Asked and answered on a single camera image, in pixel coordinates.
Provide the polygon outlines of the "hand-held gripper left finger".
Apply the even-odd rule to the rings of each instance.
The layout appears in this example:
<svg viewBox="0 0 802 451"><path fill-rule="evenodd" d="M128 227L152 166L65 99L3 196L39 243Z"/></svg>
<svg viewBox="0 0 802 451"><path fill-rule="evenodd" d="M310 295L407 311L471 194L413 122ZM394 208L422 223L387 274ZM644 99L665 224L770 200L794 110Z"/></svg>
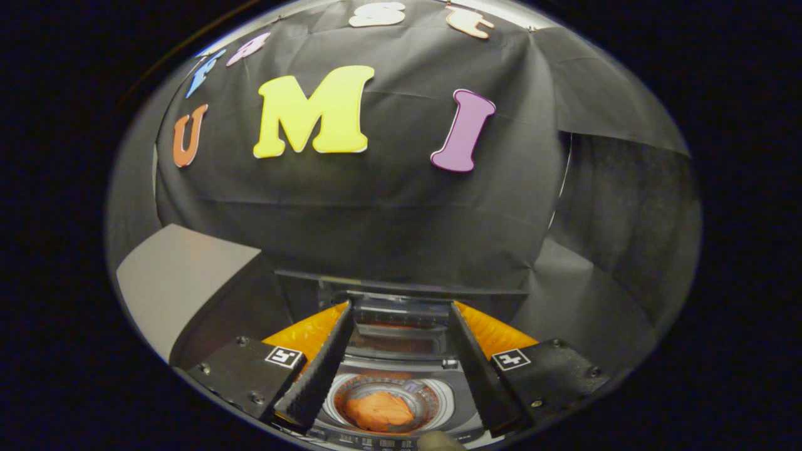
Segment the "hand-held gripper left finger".
<svg viewBox="0 0 802 451"><path fill-rule="evenodd" d="M321 342L312 358L289 345L238 336L186 374L214 398L267 425L309 431L328 397L355 327L352 301L312 315L299 325Z"/></svg>

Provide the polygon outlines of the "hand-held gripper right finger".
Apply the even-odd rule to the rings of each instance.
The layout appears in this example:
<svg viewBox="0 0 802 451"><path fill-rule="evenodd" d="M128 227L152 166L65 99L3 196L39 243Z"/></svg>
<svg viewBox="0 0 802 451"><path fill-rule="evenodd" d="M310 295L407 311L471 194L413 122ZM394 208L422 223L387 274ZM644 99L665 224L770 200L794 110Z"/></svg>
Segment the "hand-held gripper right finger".
<svg viewBox="0 0 802 451"><path fill-rule="evenodd" d="M545 428L610 383L607 371L564 340L532 340L464 303L449 310L449 337L493 437Z"/></svg>

